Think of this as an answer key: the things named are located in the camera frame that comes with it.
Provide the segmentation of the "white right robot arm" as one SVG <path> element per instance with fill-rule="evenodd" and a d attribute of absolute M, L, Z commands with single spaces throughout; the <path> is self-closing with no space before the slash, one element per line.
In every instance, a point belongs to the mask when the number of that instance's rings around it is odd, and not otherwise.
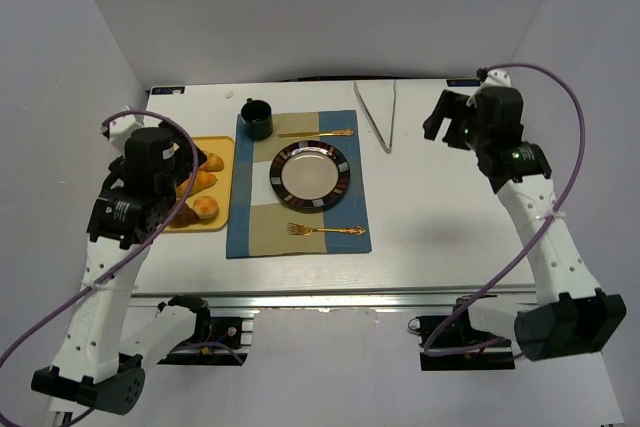
<path fill-rule="evenodd" d="M 522 243 L 513 260 L 429 333 L 422 344 L 428 357 L 465 355 L 502 341 L 517 345 L 530 361 L 596 353 L 627 313 L 622 297 L 607 294 L 589 271 L 562 212 L 585 154 L 582 106 L 560 77 L 537 69 L 568 94 L 578 119 L 576 161 L 557 193 L 544 151 L 523 138 L 524 100 L 508 67 L 479 69 L 471 95 L 443 91 L 423 123 L 432 140 L 443 121 L 450 122 L 444 143 L 475 154 Z"/>

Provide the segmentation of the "round bread bun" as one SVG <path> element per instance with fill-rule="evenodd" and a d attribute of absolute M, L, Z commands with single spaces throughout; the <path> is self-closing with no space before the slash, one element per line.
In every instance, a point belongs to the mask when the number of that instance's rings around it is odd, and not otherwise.
<path fill-rule="evenodd" d="M 219 213 L 219 204 L 211 196 L 202 196 L 194 200 L 192 209 L 201 220 L 214 219 Z"/>

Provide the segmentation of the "metal tongs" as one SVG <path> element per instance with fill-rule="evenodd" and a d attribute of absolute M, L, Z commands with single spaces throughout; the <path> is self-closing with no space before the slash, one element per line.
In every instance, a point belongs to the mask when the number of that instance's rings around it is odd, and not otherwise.
<path fill-rule="evenodd" d="M 355 80 L 356 101 L 386 154 L 392 153 L 397 80 Z"/>

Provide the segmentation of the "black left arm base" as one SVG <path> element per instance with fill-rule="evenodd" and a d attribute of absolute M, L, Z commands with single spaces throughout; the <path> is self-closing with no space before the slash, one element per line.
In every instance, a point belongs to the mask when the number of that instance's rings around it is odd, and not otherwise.
<path fill-rule="evenodd" d="M 212 331 L 204 347 L 170 353 L 160 365 L 240 366 L 248 356 L 252 334 L 252 318 L 213 317 Z"/>

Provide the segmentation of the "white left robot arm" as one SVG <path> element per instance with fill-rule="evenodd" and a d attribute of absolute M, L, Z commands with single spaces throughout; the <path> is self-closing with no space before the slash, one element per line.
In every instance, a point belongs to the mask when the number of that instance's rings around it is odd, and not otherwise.
<path fill-rule="evenodd" d="M 185 202 L 204 154 L 166 117 L 146 127 L 142 113 L 107 120 L 103 135 L 119 151 L 109 166 L 89 219 L 81 296 L 52 364 L 36 371 L 32 390 L 116 415 L 137 403 L 147 374 L 174 349 L 211 333 L 206 301 L 177 296 L 127 339 L 122 328 L 136 279 L 155 238 Z"/>

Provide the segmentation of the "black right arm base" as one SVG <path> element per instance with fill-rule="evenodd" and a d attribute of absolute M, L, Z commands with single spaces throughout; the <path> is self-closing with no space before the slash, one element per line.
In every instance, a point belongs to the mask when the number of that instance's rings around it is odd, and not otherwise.
<path fill-rule="evenodd" d="M 480 348 L 478 344 L 489 342 L 495 336 L 474 330 L 467 312 L 458 317 L 430 345 L 434 351 L 468 349 L 462 354 L 442 357 L 427 356 L 423 347 L 432 331 L 446 319 L 446 315 L 421 315 L 411 318 L 408 331 L 419 338 L 420 369 L 422 372 L 506 371 L 516 368 L 515 354 L 509 340 Z"/>

